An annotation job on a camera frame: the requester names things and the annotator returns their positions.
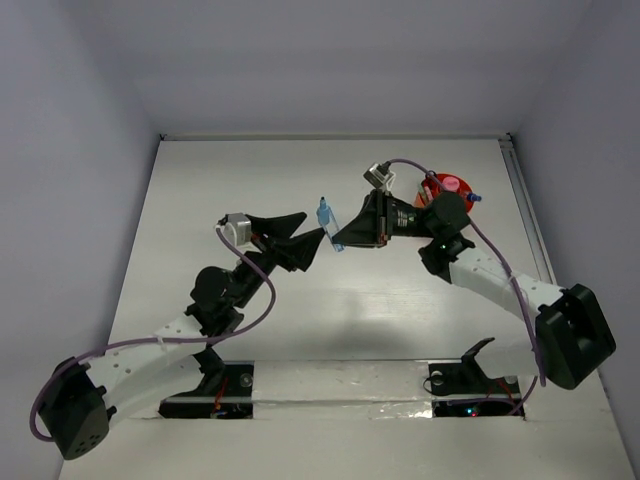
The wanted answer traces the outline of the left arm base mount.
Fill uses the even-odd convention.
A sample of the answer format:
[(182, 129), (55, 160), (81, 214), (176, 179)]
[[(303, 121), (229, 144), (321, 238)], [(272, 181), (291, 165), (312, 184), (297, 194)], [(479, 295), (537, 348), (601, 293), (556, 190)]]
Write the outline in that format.
[(164, 419), (247, 420), (253, 418), (254, 363), (225, 363), (208, 347), (196, 354), (199, 384), (193, 390), (163, 400), (158, 414)]

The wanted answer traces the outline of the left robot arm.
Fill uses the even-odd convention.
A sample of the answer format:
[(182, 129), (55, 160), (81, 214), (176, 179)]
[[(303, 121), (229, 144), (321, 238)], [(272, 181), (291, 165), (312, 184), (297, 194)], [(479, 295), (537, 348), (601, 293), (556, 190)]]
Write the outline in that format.
[(214, 345), (258, 326), (271, 313), (276, 268), (305, 272), (325, 234), (297, 230), (303, 212), (259, 218), (228, 214), (215, 233), (237, 258), (233, 269), (208, 266), (196, 276), (191, 302), (153, 334), (123, 340), (61, 362), (30, 409), (29, 428), (66, 460), (86, 455), (122, 420), (182, 389), (215, 392), (225, 364)]

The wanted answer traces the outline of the aluminium rail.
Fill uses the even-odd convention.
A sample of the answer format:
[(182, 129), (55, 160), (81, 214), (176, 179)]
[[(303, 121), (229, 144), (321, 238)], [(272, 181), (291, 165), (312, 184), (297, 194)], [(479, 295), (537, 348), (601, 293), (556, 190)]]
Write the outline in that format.
[(538, 275), (541, 279), (554, 283), (556, 281), (555, 274), (524, 181), (512, 136), (506, 134), (498, 139), (498, 143), (533, 253)]

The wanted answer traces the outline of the orange round container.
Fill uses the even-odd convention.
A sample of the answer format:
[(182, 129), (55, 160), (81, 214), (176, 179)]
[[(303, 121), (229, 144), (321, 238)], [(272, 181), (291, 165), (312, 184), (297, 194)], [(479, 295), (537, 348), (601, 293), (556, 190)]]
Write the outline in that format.
[[(416, 194), (416, 196), (414, 198), (414, 201), (413, 201), (413, 205), (415, 207), (418, 207), (418, 208), (424, 208), (427, 205), (429, 205), (437, 196), (439, 196), (442, 193), (442, 189), (441, 189), (441, 186), (443, 186), (442, 185), (442, 179), (447, 177), (447, 176), (456, 176), (456, 175), (449, 174), (449, 173), (435, 173), (436, 180), (427, 180), (425, 178), (419, 184), (417, 194)], [(463, 180), (459, 176), (456, 176), (456, 177), (458, 177), (460, 179), (460, 183), (461, 183), (460, 191), (458, 193), (456, 193), (456, 194), (463, 199), (464, 204), (465, 204), (465, 208), (466, 208), (466, 212), (469, 213), (471, 211), (471, 209), (473, 208), (473, 206), (476, 203), (479, 203), (479, 202), (475, 202), (475, 203), (469, 202), (467, 200), (467, 195), (469, 193), (474, 193), (474, 194), (477, 194), (477, 193), (471, 189), (471, 186), (465, 180)], [(431, 188), (432, 192), (433, 192), (434, 198), (433, 198), (432, 201), (429, 201), (425, 196), (424, 187), (426, 185), (428, 185)]]

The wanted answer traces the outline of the blue transparent pen cap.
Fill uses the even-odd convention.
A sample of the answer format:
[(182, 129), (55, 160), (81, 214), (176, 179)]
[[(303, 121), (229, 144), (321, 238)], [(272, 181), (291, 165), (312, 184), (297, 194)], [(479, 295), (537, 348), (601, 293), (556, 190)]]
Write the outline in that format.
[(345, 246), (336, 240), (336, 235), (337, 234), (338, 234), (338, 232), (328, 233), (328, 238), (329, 238), (329, 241), (330, 241), (331, 246), (333, 247), (334, 251), (336, 253), (340, 253), (340, 252), (343, 252), (345, 250)]

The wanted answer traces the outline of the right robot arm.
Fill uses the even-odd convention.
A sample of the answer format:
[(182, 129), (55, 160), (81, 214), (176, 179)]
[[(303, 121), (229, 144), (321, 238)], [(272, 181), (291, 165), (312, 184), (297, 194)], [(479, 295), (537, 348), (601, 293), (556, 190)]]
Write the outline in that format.
[(564, 288), (511, 269), (497, 253), (489, 254), (464, 237), (471, 223), (455, 193), (444, 192), (417, 208), (372, 190), (334, 238), (356, 248), (381, 248), (394, 237), (426, 238), (429, 242), (418, 255), (430, 274), (476, 293), (524, 323), (527, 342), (461, 366), (460, 379), (468, 390), (482, 392), (498, 376), (519, 375), (575, 389), (617, 348), (594, 292), (582, 284)]

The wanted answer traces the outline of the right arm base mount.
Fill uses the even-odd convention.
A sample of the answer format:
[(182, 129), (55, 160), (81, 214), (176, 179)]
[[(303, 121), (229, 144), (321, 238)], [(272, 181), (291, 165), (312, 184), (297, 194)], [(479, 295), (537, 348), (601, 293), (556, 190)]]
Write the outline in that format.
[(455, 362), (429, 364), (422, 387), (432, 397), (436, 418), (525, 417), (518, 380), (490, 378), (476, 360), (493, 341), (480, 340)]

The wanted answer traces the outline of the blue highlighter pen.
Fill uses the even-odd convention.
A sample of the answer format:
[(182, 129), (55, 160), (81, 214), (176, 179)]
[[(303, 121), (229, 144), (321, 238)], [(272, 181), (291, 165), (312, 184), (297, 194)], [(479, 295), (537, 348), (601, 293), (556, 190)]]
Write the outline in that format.
[(336, 233), (336, 220), (324, 196), (319, 200), (319, 205), (316, 209), (316, 216), (319, 225), (323, 228), (329, 240), (332, 241), (333, 236)]

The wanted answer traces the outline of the pink glue bottle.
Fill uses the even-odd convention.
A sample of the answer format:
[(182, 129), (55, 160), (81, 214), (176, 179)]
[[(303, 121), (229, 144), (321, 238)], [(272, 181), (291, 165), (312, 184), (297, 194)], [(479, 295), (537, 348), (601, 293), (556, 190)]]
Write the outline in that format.
[(443, 188), (450, 192), (458, 193), (461, 188), (460, 179), (456, 176), (447, 176), (442, 179)]

